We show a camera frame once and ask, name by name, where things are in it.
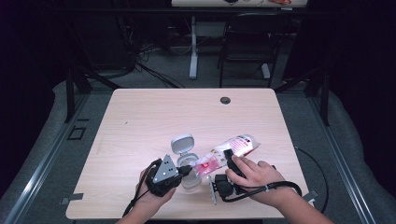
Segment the person's left hand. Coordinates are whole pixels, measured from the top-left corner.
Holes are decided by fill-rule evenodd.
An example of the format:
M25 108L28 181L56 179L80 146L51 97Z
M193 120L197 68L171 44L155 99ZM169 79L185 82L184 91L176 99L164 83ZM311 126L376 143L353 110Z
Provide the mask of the person's left hand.
M149 188L146 185L146 179L143 180L142 187L139 191L139 197L148 191ZM158 197L152 194L151 192L147 192L143 195L139 200L136 201L132 210L123 217L118 223L145 223L152 216L154 216L158 210L160 210L161 206L171 200L172 196L175 194L176 188L169 190L163 197Z

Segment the hand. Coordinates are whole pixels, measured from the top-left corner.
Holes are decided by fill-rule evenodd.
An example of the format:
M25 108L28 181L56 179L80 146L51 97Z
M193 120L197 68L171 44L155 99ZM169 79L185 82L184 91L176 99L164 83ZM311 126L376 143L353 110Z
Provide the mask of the hand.
M265 161L259 161L256 164L254 161L251 161L247 158L233 156L233 162L241 170L246 178L237 175L231 169L227 169L225 174L230 178L230 180L241 187L259 187L278 181L285 181L285 178L282 176L282 174ZM291 188L281 187L277 189L270 189L268 192L263 191L261 193L254 194L250 196L250 198L259 203L278 207L284 199L283 196L287 195L288 192L296 194Z
M143 185L139 191L139 197L149 190L146 185L146 179L143 180ZM158 210L160 210L161 206L171 200L172 196L175 194L176 188L169 190L163 197L158 197L152 194L151 192L145 193L137 202L135 203L132 210L123 217L118 223L145 223L151 217L153 217Z

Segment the office chair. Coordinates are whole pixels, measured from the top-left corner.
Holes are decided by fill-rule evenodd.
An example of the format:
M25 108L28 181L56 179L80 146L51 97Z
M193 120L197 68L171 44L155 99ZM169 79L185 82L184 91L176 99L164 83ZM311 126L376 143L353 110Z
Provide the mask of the office chair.
M232 16L224 27L220 51L219 86L222 87L224 62L271 64L267 87L271 86L277 55L283 36L290 28L290 19L283 15L242 13Z

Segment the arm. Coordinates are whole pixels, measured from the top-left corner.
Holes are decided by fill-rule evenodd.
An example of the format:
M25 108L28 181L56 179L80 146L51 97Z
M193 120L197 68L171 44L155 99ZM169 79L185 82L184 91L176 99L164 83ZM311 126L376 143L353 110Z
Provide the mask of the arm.
M142 188L139 192L139 195L144 194L148 191L148 186L146 185L145 180L143 180ZM160 207L167 203L172 196L174 195L176 189L171 189L167 192L163 197L158 197L153 195L150 192L147 192L144 196L142 196L139 200L137 200L134 207L131 211L122 219L120 219L117 224L143 224L148 221L152 216L154 216Z
M226 175L237 185L257 187L277 181L285 181L282 174L265 161L259 161L256 164L247 158L233 156L233 162L246 176L246 178L243 178L231 169L227 169ZM288 187L271 189L268 192L264 191L250 198L256 202L273 206L290 223L332 223Z

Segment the table surface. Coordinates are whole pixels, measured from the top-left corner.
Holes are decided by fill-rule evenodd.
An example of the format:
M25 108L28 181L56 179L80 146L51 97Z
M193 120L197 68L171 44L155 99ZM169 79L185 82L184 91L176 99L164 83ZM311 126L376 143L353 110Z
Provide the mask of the table surface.
M220 101L229 97L227 105ZM211 148L240 134L261 145L247 157L263 160L308 192L300 163L271 89L120 89L113 93L82 170L66 216L71 219L120 218L134 197L140 172L169 154L170 143L184 133L194 137L191 152L204 156ZM212 174L224 174L221 168ZM249 198L218 205L208 180L194 189L181 185L154 219L220 219L282 217L274 208Z
M307 2L308 0L291 0L283 6L268 0L238 0L234 4L225 0L172 0L172 7L305 7Z

